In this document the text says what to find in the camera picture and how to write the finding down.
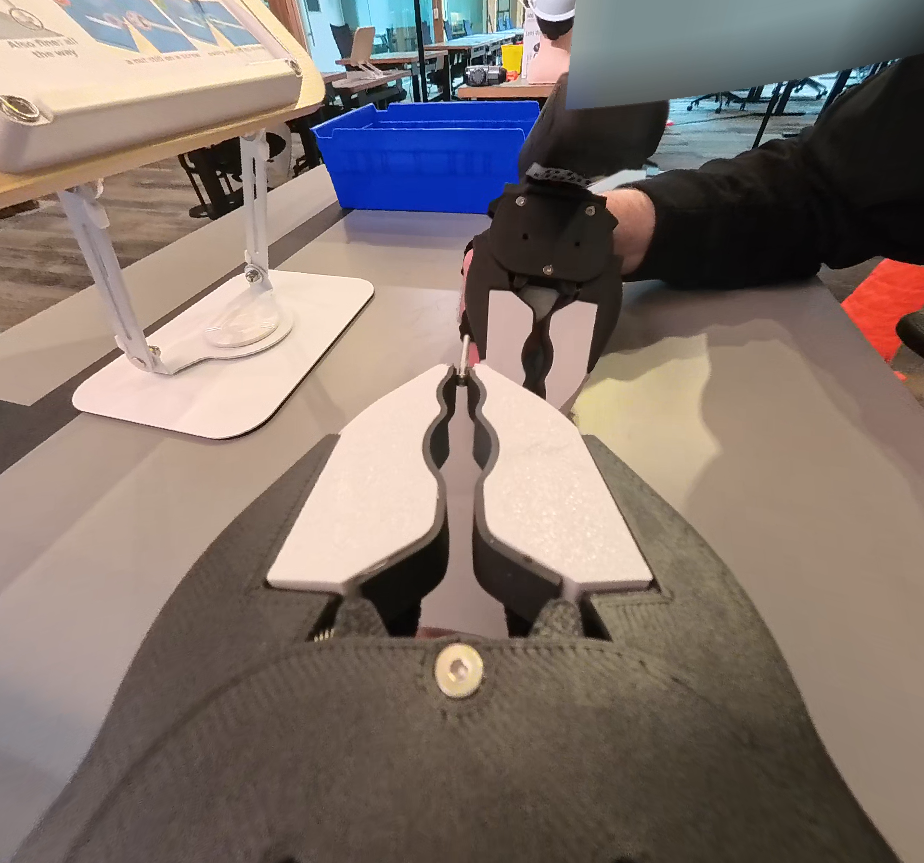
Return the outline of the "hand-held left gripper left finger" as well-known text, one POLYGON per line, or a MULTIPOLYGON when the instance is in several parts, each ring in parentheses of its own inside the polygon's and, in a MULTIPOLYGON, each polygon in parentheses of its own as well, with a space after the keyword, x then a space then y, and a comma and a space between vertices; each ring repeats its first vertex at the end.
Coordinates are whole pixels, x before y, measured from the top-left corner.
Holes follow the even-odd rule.
POLYGON ((337 435, 283 523, 268 587, 371 603, 387 631, 417 635, 449 557, 445 479, 456 368, 434 365, 337 435))

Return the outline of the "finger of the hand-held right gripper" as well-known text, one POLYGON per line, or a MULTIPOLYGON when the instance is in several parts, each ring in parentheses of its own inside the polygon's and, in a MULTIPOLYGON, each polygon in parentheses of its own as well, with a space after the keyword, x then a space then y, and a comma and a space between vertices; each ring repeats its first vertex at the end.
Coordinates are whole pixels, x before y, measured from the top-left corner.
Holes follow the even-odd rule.
POLYGON ((535 311, 514 292, 489 293, 485 364, 518 385, 536 385, 540 335, 535 311))
POLYGON ((588 377, 597 312, 595 303, 574 301, 548 315, 544 397, 560 412, 570 411, 588 377))

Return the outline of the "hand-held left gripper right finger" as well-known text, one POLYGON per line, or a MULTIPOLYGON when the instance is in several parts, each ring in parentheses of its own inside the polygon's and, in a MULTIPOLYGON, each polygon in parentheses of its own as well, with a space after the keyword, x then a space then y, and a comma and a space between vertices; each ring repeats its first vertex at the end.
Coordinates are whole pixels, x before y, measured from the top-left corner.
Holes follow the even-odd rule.
POLYGON ((567 415, 478 363, 468 373, 473 456, 472 565, 525 637, 541 610, 591 595, 649 591, 653 570, 578 428, 567 415))

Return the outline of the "person's right forearm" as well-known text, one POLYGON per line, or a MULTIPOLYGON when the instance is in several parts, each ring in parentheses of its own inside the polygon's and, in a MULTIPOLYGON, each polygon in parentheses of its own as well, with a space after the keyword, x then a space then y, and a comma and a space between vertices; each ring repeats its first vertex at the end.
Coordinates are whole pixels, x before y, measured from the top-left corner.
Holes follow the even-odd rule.
POLYGON ((653 239, 631 281, 737 290, 871 258, 923 263, 923 56, 840 95, 797 138, 643 181, 653 239))

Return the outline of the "grey desk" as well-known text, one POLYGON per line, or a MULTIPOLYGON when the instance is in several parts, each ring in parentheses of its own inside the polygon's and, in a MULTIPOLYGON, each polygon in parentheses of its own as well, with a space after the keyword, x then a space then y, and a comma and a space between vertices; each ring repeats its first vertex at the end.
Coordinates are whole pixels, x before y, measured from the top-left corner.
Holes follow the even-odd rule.
MULTIPOLYGON (((2 861, 63 789, 194 559, 323 435, 458 339, 487 218, 270 194, 271 261, 368 280, 358 320, 260 429, 203 441, 76 415, 115 350, 88 288, 2 334, 2 861)), ((922 861, 922 408, 822 284, 628 287, 578 407, 764 616, 850 788, 922 861)))

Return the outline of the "person's right hand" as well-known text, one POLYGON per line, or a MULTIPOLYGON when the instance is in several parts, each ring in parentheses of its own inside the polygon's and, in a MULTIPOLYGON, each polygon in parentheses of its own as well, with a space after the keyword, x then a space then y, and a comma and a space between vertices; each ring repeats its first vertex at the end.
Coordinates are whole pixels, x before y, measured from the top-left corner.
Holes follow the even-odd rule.
MULTIPOLYGON (((622 187, 599 194, 603 196, 608 211, 616 218, 617 227, 613 234, 614 250, 622 262, 623 280, 641 265, 654 232, 654 206, 652 200, 638 187, 622 187)), ((550 314, 554 294, 550 289, 526 288, 520 299, 527 303, 539 321, 550 314)), ((462 292, 459 300, 459 328, 462 336, 462 292)), ((547 353, 547 345, 540 342, 540 355, 547 353)), ((471 345, 470 362, 479 360, 477 349, 471 345)))

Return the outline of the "blue plastic bin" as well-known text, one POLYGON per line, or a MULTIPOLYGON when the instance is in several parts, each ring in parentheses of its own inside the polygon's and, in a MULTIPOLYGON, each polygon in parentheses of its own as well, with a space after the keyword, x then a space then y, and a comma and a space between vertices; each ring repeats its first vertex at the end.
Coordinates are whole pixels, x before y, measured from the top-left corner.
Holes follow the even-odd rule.
POLYGON ((313 133, 344 209, 483 215, 538 116, 534 101, 368 105, 313 133))

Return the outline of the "white metal stand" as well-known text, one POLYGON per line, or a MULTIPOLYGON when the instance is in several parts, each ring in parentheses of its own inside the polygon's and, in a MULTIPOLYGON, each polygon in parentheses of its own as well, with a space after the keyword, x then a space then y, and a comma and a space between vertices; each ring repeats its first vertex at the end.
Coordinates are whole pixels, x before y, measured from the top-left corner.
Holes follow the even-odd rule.
POLYGON ((151 337, 116 258, 102 184, 57 194, 121 351, 75 390, 77 411, 203 439, 237 438, 275 414, 371 302, 374 286, 364 279, 271 271, 266 131, 239 143, 243 272, 151 337))

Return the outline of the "mannequin bust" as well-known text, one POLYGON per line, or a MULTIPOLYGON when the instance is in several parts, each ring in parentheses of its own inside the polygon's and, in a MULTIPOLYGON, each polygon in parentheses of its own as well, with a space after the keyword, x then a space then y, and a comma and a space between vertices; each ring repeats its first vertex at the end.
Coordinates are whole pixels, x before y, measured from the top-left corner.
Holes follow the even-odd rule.
POLYGON ((523 40, 521 79, 528 84, 554 84, 567 73, 574 19, 548 21, 531 15, 523 40))

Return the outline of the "black floor lamp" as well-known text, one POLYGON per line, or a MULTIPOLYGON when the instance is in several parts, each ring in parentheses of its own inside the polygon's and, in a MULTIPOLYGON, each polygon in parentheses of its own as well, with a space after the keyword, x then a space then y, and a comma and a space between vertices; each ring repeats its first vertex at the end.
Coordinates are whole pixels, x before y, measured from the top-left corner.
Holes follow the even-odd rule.
POLYGON ((416 38, 416 44, 417 44, 418 68, 419 68, 418 101, 424 104, 428 101, 428 96, 427 96, 428 86, 427 86, 427 77, 426 77, 425 43, 423 40, 423 31, 422 31, 422 5, 421 5, 421 0, 412 0, 412 1, 413 1, 415 38, 416 38))

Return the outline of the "wooden board on stand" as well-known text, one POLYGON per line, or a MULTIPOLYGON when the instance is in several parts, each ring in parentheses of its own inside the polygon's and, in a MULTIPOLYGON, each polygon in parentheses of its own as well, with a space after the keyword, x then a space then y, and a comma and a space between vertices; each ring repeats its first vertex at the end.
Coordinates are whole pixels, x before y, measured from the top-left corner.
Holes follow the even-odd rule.
POLYGON ((350 53, 347 57, 338 60, 337 64, 370 76, 383 76, 384 73, 372 63, 374 39, 375 27, 373 25, 358 27, 353 34, 350 53))

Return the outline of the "orange plastic object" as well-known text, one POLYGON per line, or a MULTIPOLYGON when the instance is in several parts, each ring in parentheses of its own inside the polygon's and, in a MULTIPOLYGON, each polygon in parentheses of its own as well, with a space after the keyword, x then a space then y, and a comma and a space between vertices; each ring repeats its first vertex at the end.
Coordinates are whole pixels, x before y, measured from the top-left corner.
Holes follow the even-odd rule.
POLYGON ((892 364, 903 345, 895 333, 897 322, 922 310, 923 267, 883 259, 841 306, 878 355, 892 364))

